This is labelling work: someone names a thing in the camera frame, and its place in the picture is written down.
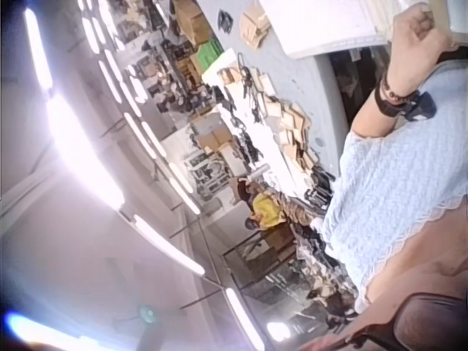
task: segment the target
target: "black watch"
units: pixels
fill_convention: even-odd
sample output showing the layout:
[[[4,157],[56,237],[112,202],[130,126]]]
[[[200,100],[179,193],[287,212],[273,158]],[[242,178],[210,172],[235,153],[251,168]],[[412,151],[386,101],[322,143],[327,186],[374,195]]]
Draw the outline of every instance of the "black watch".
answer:
[[[427,91],[421,94],[418,90],[404,98],[400,105],[392,105],[386,99],[382,98],[380,91],[382,79],[377,82],[375,88],[375,102],[380,112],[387,117],[404,117],[407,121],[425,121],[433,118],[437,112],[437,106],[434,103],[430,93]]]

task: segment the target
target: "hand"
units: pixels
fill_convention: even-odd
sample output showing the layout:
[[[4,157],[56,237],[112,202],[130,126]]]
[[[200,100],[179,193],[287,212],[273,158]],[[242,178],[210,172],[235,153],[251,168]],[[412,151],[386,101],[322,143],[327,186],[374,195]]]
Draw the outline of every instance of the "hand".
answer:
[[[440,54],[456,48],[450,37],[434,28],[429,6],[419,3],[397,15],[393,22],[393,39],[388,85],[405,97],[431,74]]]

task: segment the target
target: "woman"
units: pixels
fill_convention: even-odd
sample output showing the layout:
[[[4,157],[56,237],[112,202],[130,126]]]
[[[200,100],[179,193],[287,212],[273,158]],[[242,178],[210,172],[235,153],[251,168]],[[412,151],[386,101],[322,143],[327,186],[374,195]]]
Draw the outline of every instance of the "woman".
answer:
[[[468,288],[467,63],[434,70],[454,46],[433,23],[425,4],[395,18],[386,79],[353,121],[321,229],[327,252],[359,289],[356,310],[369,309],[350,326],[354,331],[391,319],[405,296],[438,292],[460,303]],[[435,116],[396,129],[393,107],[418,87],[430,93]],[[427,116],[434,112],[430,102],[423,107]],[[317,345],[304,349],[328,350]]]

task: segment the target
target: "ceiling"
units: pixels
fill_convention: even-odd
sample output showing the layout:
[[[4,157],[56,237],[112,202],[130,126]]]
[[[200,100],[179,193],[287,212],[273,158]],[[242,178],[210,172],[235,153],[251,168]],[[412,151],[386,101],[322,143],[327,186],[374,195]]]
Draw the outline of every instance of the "ceiling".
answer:
[[[169,236],[184,225],[183,216],[171,211],[180,199],[167,182],[153,181],[152,164],[128,128],[100,137],[121,113],[84,39],[78,7],[74,1],[57,0],[38,1],[37,6],[59,89],[127,202]],[[48,129],[22,11],[20,5],[13,7],[2,21],[4,292],[23,313],[48,325],[93,337],[116,350],[132,350],[143,325],[131,322],[116,330],[112,321],[135,315],[135,296],[161,309],[177,309],[203,295],[206,286],[149,245],[64,166]],[[183,235],[179,241],[190,246],[189,241],[182,243]],[[129,289],[115,277],[109,257],[116,258]],[[177,333],[163,350],[209,350],[219,340],[205,304],[187,309],[187,316],[176,320],[171,330]],[[233,335],[241,339],[238,330]]]

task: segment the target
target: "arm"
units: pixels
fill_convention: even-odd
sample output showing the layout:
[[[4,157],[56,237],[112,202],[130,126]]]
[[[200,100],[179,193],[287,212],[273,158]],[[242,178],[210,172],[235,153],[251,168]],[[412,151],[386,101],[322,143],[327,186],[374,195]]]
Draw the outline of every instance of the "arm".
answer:
[[[451,39],[434,28],[434,19],[426,4],[416,4],[397,15],[393,22],[393,39],[388,85],[400,97],[410,95],[431,74],[440,54],[455,47]],[[380,87],[381,96],[389,103],[389,92]],[[382,114],[375,102],[374,92],[359,110],[351,130],[361,137],[385,137],[395,128],[397,118]]]

